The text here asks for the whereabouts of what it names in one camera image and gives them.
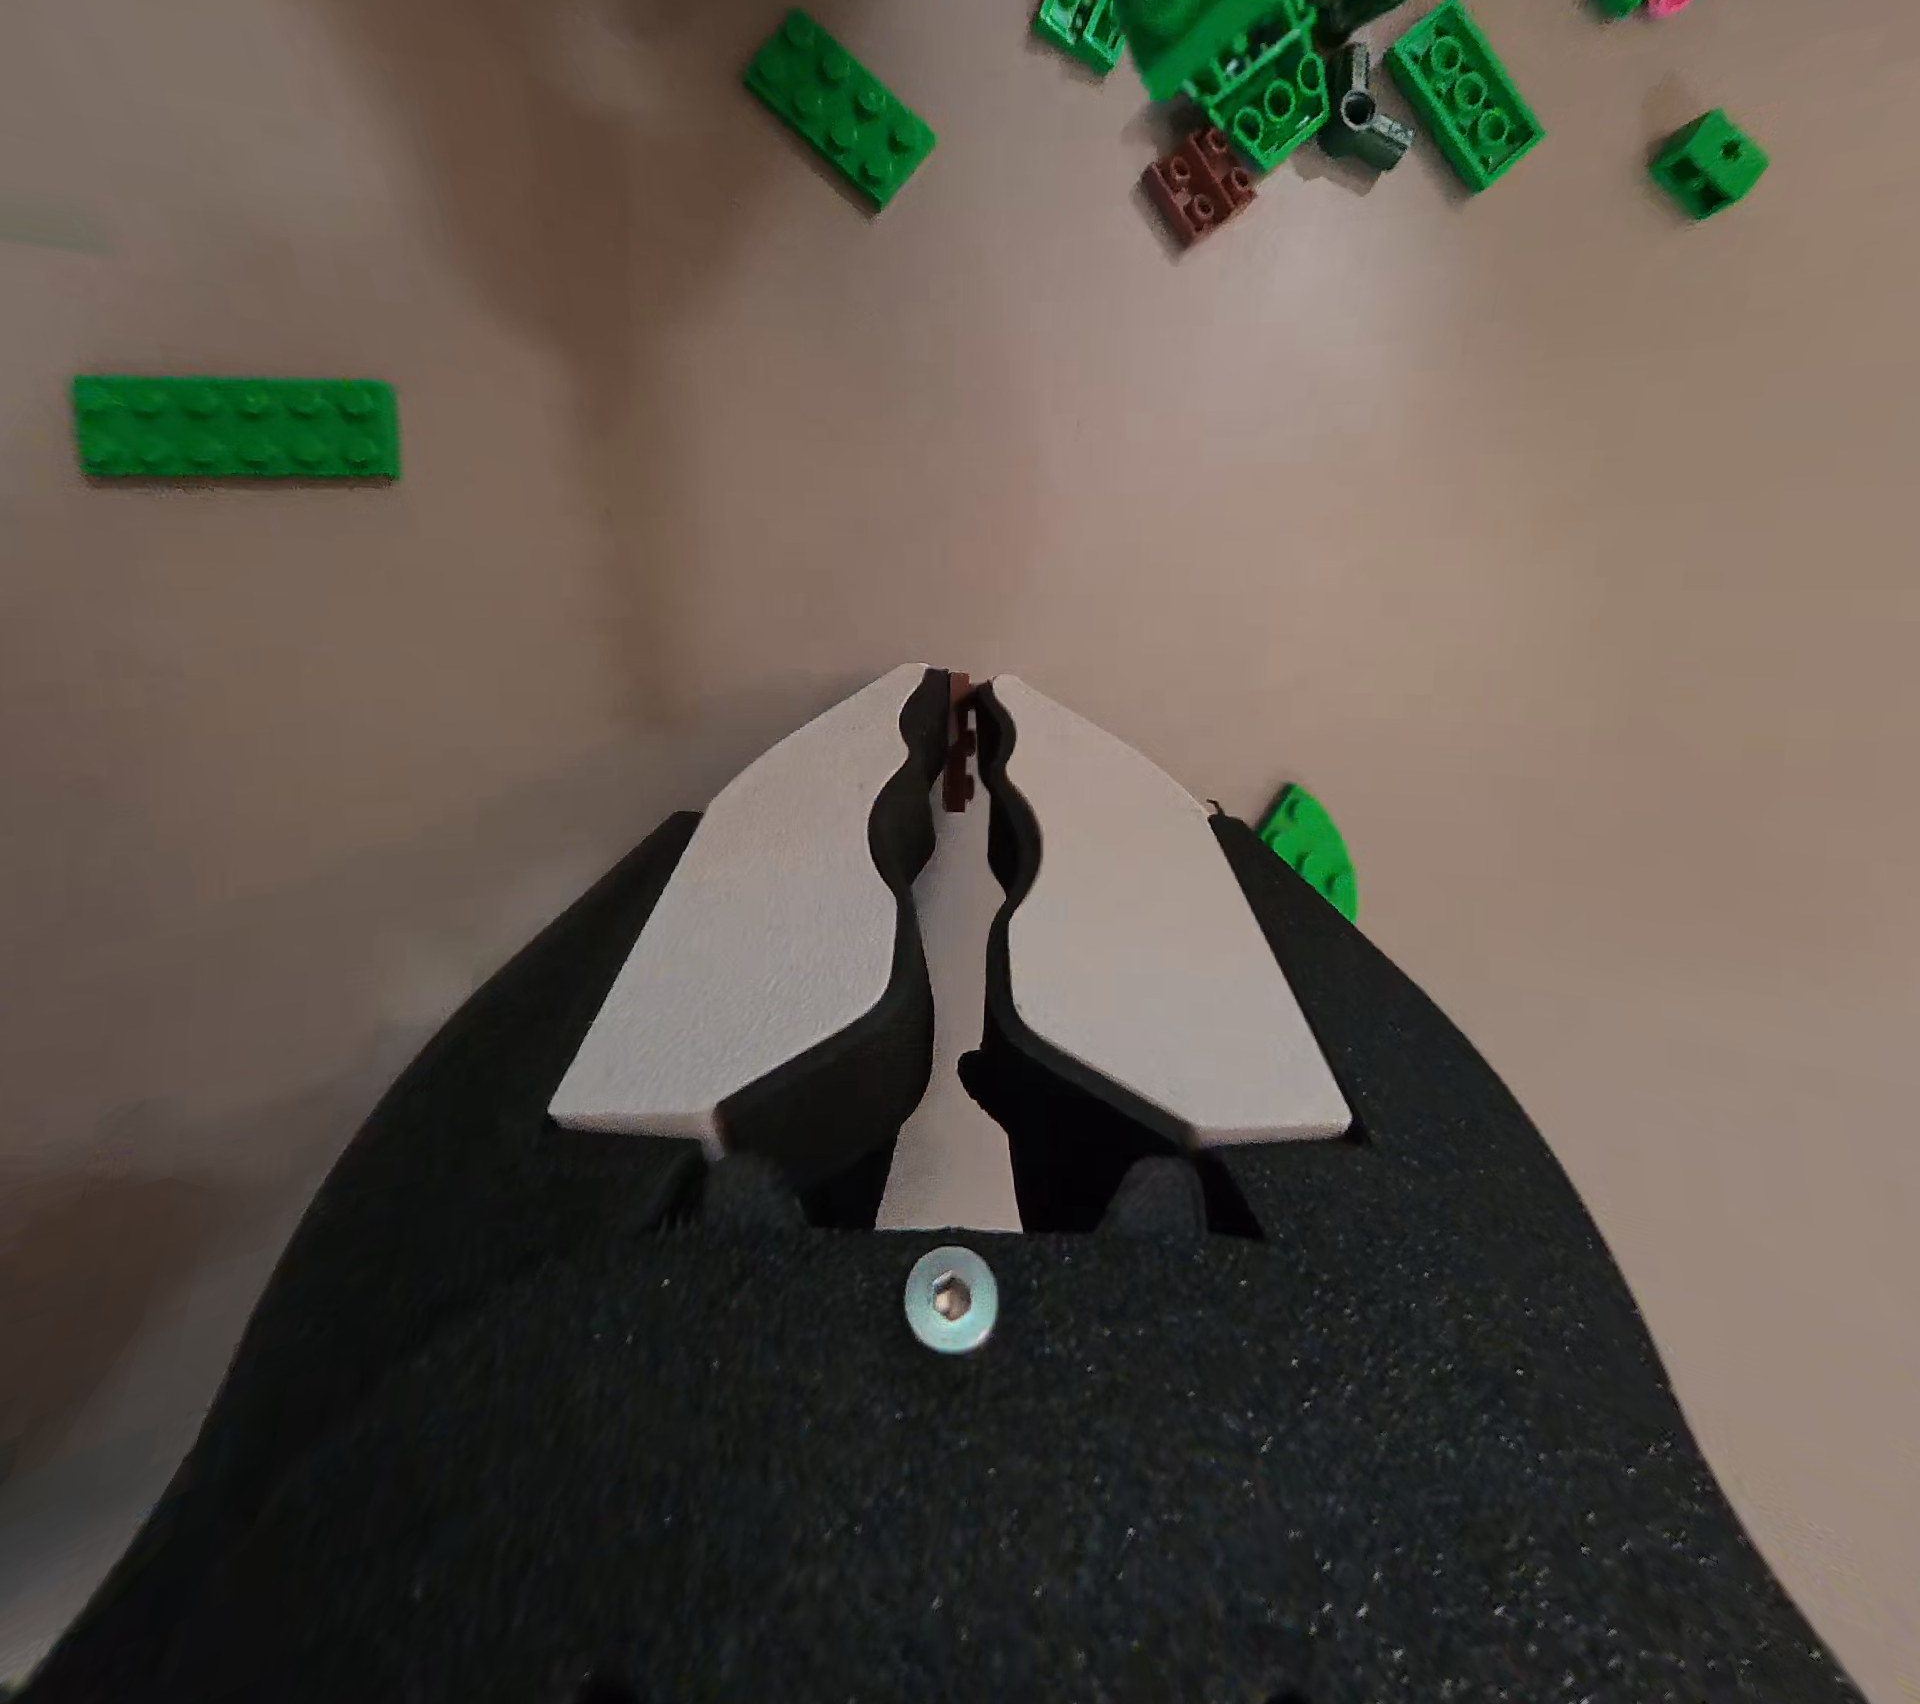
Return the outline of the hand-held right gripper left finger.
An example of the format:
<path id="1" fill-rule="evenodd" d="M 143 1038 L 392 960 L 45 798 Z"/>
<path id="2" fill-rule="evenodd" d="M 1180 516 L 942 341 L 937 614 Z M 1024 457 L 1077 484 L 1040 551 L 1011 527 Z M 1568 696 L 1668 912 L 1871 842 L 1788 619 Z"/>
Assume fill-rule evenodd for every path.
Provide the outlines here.
<path id="1" fill-rule="evenodd" d="M 938 845 L 952 676 L 902 661 L 707 806 L 549 1118 L 768 1164 L 821 1228 L 874 1228 L 928 1091 L 917 881 Z"/>

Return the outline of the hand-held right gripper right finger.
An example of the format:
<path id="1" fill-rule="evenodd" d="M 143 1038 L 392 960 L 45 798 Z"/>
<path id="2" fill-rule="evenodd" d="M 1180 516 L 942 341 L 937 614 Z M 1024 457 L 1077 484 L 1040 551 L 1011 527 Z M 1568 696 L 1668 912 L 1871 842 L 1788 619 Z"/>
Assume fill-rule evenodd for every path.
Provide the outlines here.
<path id="1" fill-rule="evenodd" d="M 960 1074 L 1021 1230 L 1092 1233 L 1166 1161 L 1195 1232 L 1256 1233 L 1214 1156 L 1343 1140 L 1353 1107 L 1210 806 L 1013 674 L 973 709 L 1002 902 Z"/>

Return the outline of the green round lego plate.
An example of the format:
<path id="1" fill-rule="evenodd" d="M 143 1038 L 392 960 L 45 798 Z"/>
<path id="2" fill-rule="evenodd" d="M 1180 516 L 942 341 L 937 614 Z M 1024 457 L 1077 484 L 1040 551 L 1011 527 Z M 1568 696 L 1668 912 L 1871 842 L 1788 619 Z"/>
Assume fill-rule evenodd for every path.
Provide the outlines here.
<path id="1" fill-rule="evenodd" d="M 1358 871 L 1327 803 L 1305 784 L 1289 780 L 1267 806 L 1256 835 L 1349 924 L 1357 924 Z"/>

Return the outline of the long green lego plate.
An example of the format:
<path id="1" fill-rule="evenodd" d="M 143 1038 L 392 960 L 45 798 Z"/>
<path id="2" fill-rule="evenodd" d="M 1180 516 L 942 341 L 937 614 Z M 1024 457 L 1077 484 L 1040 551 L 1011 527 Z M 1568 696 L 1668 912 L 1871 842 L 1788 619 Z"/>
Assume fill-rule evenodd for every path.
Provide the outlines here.
<path id="1" fill-rule="evenodd" d="M 403 475 L 398 398 L 378 378 L 83 372 L 69 405 L 86 478 L 350 486 Z"/>

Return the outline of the brown square lego plate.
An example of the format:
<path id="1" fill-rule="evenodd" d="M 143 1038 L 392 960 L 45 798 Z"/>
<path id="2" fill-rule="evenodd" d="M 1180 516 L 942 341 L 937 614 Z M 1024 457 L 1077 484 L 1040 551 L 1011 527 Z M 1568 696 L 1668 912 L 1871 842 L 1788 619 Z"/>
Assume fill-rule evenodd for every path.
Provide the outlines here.
<path id="1" fill-rule="evenodd" d="M 1217 125 L 1189 131 L 1141 174 L 1147 203 L 1186 251 L 1235 221 L 1259 195 L 1254 174 Z"/>

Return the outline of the green lego plate studs up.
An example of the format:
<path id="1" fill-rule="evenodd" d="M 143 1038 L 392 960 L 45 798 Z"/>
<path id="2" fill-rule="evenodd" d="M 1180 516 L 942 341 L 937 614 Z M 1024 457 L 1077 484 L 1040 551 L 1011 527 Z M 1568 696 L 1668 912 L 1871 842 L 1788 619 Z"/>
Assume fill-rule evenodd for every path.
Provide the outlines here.
<path id="1" fill-rule="evenodd" d="M 938 145 L 932 124 L 802 8 L 783 13 L 740 80 L 873 212 L 893 206 Z"/>

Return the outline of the green lego brick underside up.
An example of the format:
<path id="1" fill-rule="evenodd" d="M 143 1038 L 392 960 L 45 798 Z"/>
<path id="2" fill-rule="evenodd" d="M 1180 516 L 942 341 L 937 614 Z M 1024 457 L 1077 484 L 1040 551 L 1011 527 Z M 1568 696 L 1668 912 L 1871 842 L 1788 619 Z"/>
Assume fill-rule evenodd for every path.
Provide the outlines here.
<path id="1" fill-rule="evenodd" d="M 1332 110 L 1313 21 L 1281 17 L 1236 36 L 1184 82 L 1184 91 L 1260 176 L 1316 135 Z"/>

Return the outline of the green lego plate underside up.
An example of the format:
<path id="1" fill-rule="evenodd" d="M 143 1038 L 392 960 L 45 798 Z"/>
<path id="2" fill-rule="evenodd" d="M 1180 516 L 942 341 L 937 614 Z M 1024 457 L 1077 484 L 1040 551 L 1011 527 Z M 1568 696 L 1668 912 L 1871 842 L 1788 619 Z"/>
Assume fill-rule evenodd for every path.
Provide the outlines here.
<path id="1" fill-rule="evenodd" d="M 1116 70 L 1126 49 L 1115 0 L 1040 0 L 1030 31 L 1099 80 Z"/>
<path id="2" fill-rule="evenodd" d="M 1440 0 L 1384 54 L 1419 128 L 1472 194 L 1506 177 L 1546 138 L 1464 0 Z"/>

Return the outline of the green lego brick with hole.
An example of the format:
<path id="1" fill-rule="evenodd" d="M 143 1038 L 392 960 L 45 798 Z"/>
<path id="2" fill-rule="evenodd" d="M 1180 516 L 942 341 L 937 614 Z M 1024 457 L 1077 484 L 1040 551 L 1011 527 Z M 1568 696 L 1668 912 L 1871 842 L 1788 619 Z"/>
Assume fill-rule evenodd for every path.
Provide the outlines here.
<path id="1" fill-rule="evenodd" d="M 1646 158 L 1646 177 L 1685 218 L 1706 221 L 1744 201 L 1770 155 L 1724 107 L 1709 107 L 1671 131 Z"/>

